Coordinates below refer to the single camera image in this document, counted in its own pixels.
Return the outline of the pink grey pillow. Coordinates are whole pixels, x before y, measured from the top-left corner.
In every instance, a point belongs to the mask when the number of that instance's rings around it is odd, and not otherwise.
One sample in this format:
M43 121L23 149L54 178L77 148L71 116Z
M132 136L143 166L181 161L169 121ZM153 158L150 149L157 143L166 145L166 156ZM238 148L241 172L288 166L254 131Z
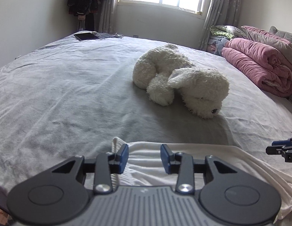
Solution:
M241 26L250 40L277 49L292 64L292 43L288 40L252 26Z

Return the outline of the floral patterned bedding pile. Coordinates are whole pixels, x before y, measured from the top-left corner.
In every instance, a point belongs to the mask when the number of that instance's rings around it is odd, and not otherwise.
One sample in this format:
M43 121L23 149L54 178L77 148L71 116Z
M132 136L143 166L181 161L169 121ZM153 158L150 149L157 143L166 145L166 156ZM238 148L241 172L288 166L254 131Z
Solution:
M206 51L221 56L222 48L225 46L226 42L234 38L247 39L247 35L241 29L234 26L211 26Z

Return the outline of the pink folded quilt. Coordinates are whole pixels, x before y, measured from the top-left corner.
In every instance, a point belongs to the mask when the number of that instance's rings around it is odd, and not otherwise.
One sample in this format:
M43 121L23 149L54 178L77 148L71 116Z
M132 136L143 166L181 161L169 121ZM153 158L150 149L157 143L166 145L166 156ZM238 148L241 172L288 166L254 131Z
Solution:
M234 38L221 55L261 90L280 97L292 95L292 64L272 46Z

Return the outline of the white plush dog toy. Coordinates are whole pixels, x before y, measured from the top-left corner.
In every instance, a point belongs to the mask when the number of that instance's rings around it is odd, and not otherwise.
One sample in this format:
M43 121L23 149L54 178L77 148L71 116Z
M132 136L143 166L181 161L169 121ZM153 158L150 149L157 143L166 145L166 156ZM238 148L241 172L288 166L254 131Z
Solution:
M132 79L161 106L171 105L179 92L188 110L203 119L220 112L230 86L223 74L197 67L173 44L152 48L140 56Z

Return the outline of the white garment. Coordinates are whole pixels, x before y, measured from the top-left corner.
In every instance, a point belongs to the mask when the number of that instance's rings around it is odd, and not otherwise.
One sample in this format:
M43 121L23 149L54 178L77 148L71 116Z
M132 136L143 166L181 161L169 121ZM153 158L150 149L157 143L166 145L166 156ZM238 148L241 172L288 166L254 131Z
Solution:
M162 164L161 144L150 147L153 164ZM125 167L116 174L124 185L95 195L80 224L272 225L292 212L292 176L239 148L218 146L193 164L194 194L178 194L176 185L142 186Z

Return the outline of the grey bed sheet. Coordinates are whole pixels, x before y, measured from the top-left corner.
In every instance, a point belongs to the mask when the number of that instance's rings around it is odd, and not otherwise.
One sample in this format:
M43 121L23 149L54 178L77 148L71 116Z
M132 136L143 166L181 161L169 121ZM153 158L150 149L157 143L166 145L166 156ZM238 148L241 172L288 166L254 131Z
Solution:
M230 83L217 117L192 115L180 96L163 107L137 88L137 59L162 42L124 37L78 41L70 35L0 68L0 190L74 155L93 158L126 142L235 145L292 174L292 163L268 156L292 137L292 104L262 92L224 58L179 47L195 65Z

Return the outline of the grey patterned curtain left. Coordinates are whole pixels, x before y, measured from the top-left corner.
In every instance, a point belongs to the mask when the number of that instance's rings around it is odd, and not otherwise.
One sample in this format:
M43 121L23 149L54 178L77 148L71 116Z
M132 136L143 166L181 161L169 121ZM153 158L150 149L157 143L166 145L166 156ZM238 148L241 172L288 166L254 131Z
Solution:
M105 0L101 5L98 31L102 33L115 33L116 13L118 0Z

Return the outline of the grey patterned curtain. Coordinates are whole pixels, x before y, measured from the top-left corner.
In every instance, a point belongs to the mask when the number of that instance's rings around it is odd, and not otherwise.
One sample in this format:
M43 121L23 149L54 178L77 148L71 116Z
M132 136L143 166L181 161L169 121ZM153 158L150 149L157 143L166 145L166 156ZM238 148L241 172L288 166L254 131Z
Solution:
M116 13L118 0L105 0L101 5L98 31L102 33L115 33Z
M240 9L241 0L210 0L198 48L206 50L211 26L237 26Z

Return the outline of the grey patterned curtain right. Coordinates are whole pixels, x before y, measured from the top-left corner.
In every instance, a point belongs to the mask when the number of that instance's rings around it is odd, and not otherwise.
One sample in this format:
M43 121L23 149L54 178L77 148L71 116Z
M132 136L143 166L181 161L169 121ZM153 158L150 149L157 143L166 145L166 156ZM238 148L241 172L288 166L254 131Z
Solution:
M237 26L240 9L241 0L210 0L198 48L206 50L211 26Z

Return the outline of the black tablet on bed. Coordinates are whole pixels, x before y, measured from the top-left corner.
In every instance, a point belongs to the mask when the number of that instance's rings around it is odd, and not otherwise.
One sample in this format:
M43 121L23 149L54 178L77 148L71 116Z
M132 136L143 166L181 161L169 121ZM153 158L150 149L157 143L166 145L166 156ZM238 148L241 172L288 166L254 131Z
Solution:
M74 36L80 40L80 41L83 41L83 40L96 40L96 39L99 39L98 36L96 36L95 34L93 33L76 33L74 34Z

